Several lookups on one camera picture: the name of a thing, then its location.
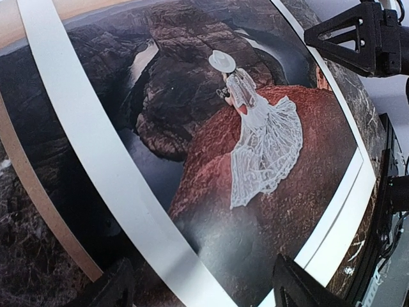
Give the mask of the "white mat board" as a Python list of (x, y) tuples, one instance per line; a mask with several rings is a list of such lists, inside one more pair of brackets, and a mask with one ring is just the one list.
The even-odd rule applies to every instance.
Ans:
[[(88, 176), (134, 246), (186, 306), (233, 306), (154, 197), (106, 115), (52, 1), (19, 1), (50, 102)], [(363, 218), (375, 175), (360, 146), (333, 201), (296, 257), (328, 285)]]

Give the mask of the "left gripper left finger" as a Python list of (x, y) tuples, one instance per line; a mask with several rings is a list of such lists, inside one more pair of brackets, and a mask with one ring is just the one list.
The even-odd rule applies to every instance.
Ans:
[(131, 261), (117, 260), (69, 306), (133, 306), (135, 278)]

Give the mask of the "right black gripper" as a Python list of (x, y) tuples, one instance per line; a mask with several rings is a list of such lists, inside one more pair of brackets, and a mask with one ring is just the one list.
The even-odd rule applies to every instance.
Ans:
[(304, 31), (304, 42), (363, 77), (408, 75), (402, 1), (364, 1)]

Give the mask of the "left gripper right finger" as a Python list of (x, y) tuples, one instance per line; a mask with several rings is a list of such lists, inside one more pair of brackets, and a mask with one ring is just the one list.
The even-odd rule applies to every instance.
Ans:
[(350, 307), (328, 291), (292, 258), (278, 254), (273, 271), (276, 306)]

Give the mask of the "canyon photo print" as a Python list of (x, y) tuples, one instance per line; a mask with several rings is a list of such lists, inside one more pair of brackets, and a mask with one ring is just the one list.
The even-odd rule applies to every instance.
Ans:
[(165, 212), (238, 306), (261, 306), (287, 254), (320, 281), (319, 223), (360, 150), (321, 66), (277, 1), (145, 1), (68, 36)]

